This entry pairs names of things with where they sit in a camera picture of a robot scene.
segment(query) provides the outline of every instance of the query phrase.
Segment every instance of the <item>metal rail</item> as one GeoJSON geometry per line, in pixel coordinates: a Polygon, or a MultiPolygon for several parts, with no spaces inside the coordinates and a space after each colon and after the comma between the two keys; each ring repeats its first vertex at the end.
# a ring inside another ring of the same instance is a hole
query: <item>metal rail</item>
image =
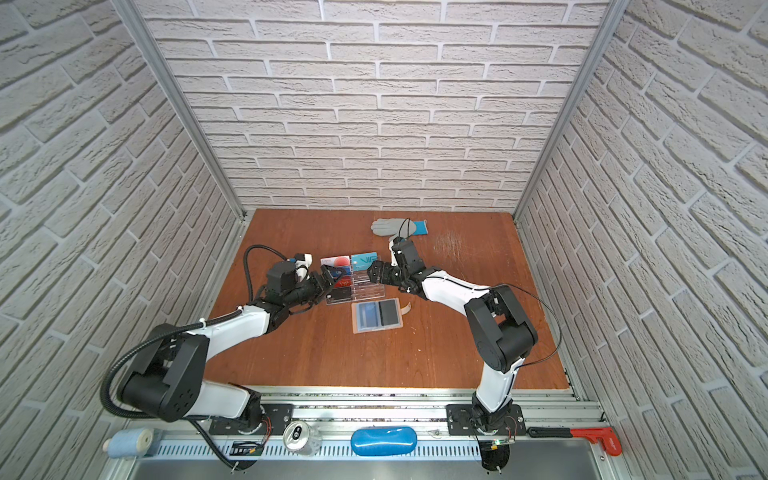
{"type": "Polygon", "coordinates": [[[203,159],[203,163],[208,167],[216,185],[221,190],[237,219],[242,221],[245,218],[245,208],[216,158],[214,149],[208,143],[203,128],[197,122],[197,117],[192,112],[192,107],[189,105],[187,97],[184,96],[181,86],[176,81],[170,66],[168,66],[165,57],[160,52],[160,46],[157,45],[157,42],[150,33],[147,22],[144,21],[144,17],[141,16],[141,12],[139,12],[133,0],[114,0],[113,3],[115,10],[117,10],[123,20],[125,28],[133,36],[136,46],[138,46],[141,54],[144,56],[144,60],[147,61],[147,65],[154,73],[157,83],[165,92],[168,102],[179,116],[179,121],[187,129],[192,143],[200,153],[200,158],[203,159]]]}
{"type": "MultiPolygon", "coordinates": [[[[357,387],[280,387],[253,386],[262,392],[262,401],[290,402],[295,405],[293,418],[316,427],[323,436],[323,450],[316,457],[302,457],[285,451],[280,439],[272,439],[260,460],[356,460],[349,450],[349,439],[362,428],[384,425],[407,425],[416,431],[419,447],[413,455],[387,460],[478,460],[477,452],[466,450],[476,446],[474,437],[449,435],[445,406],[470,404],[471,389],[392,389],[357,387]]],[[[521,406],[527,426],[565,426],[591,428],[606,426],[599,402],[580,402],[571,390],[513,390],[515,403],[521,406]]],[[[188,422],[165,423],[160,420],[131,422],[130,427],[147,426],[165,430],[162,455],[152,461],[171,459],[215,459],[188,422]]],[[[500,439],[506,435],[479,435],[480,440],[500,439]]],[[[248,435],[217,435],[214,440],[223,448],[237,440],[252,440],[248,435]]],[[[518,442],[545,442],[525,435],[518,442]]],[[[626,478],[623,459],[606,457],[599,445],[592,449],[594,460],[604,480],[626,478]]],[[[122,480],[130,473],[125,463],[110,462],[102,478],[122,480]]]]}

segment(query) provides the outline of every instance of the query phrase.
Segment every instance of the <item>gray glove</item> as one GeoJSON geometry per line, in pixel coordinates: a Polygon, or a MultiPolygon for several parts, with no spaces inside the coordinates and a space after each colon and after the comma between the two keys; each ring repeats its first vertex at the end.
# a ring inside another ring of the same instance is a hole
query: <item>gray glove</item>
{"type": "Polygon", "coordinates": [[[392,240],[395,237],[413,235],[416,232],[416,223],[406,218],[379,218],[371,223],[371,230],[375,235],[389,236],[389,239],[392,240]]]}

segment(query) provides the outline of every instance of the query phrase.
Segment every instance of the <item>red pipe wrench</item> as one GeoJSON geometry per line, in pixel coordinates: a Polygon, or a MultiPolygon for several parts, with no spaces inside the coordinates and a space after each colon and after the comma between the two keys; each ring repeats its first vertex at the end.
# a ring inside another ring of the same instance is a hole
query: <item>red pipe wrench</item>
{"type": "Polygon", "coordinates": [[[611,427],[601,429],[567,429],[561,427],[530,427],[528,434],[534,438],[555,437],[560,439],[571,439],[574,437],[587,439],[590,443],[598,443],[603,450],[611,456],[621,455],[621,443],[616,436],[616,432],[611,427]]]}

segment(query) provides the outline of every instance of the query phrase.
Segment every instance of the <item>black mounting plate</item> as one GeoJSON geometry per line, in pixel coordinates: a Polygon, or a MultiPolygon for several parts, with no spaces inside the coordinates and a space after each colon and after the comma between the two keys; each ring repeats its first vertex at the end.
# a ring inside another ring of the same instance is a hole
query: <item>black mounting plate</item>
{"type": "MultiPolygon", "coordinates": [[[[508,409],[506,416],[510,416],[514,421],[507,422],[510,428],[513,425],[517,425],[516,435],[525,435],[525,419],[523,418],[523,411],[520,409],[520,405],[510,403],[504,407],[508,409]]],[[[445,417],[448,420],[448,434],[449,435],[474,435],[475,433],[481,435],[484,432],[478,432],[470,425],[472,419],[472,406],[466,403],[464,404],[452,404],[445,406],[445,417]]],[[[506,429],[503,432],[499,432],[499,435],[506,434],[506,429]]]]}
{"type": "MultiPolygon", "coordinates": [[[[292,403],[262,403],[264,414],[270,417],[272,422],[272,436],[282,435],[293,416],[292,403]]],[[[229,419],[216,418],[210,423],[208,433],[211,435],[244,435],[237,429],[239,425],[229,419]]],[[[259,428],[248,435],[264,435],[266,425],[259,425],[259,428]]]]}

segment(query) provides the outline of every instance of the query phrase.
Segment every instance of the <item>tape roll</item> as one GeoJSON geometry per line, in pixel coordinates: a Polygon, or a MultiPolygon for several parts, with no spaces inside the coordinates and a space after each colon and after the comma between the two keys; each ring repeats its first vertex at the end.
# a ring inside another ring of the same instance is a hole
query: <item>tape roll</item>
{"type": "Polygon", "coordinates": [[[154,434],[151,429],[128,429],[114,434],[101,447],[109,458],[141,457],[150,445],[154,434]]]}

